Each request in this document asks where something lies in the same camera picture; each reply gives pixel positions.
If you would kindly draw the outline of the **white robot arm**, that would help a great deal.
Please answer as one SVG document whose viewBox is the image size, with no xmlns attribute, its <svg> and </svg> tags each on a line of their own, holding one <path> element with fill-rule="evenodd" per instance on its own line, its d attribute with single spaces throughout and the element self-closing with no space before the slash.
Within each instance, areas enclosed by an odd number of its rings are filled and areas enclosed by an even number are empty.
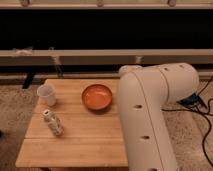
<svg viewBox="0 0 213 171">
<path fill-rule="evenodd" d="M 117 107 L 129 171 L 179 171 L 162 106 L 195 93 L 197 71 L 187 63 L 124 65 L 119 76 Z"/>
</svg>

